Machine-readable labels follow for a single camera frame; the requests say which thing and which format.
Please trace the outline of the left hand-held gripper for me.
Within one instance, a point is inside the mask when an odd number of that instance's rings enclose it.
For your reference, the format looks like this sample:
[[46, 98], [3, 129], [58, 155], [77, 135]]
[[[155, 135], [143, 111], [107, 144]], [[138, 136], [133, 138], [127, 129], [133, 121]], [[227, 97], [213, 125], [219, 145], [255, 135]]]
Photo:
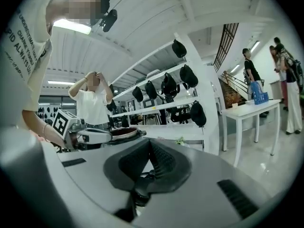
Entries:
[[70, 151], [84, 150], [84, 143], [107, 143], [113, 138], [110, 132], [86, 128], [84, 119], [63, 109], [58, 109], [52, 127]]

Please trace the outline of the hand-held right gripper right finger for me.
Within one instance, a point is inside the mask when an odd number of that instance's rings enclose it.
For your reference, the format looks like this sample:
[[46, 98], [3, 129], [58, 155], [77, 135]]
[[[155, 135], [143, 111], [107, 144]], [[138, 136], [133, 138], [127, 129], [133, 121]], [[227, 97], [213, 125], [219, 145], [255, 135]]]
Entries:
[[151, 195], [133, 220], [137, 228], [253, 228], [279, 202], [218, 156], [164, 140], [151, 142], [187, 157], [191, 173], [177, 190]]

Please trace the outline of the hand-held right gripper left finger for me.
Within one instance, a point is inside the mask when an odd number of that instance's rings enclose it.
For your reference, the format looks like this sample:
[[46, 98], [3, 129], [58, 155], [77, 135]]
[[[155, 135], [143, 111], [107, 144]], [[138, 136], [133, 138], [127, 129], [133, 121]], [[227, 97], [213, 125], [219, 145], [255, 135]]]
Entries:
[[130, 223], [118, 217], [131, 206], [131, 194], [116, 189], [105, 176], [107, 157], [118, 146], [58, 155], [47, 142], [41, 144], [41, 206], [55, 228], [152, 228], [151, 210]]

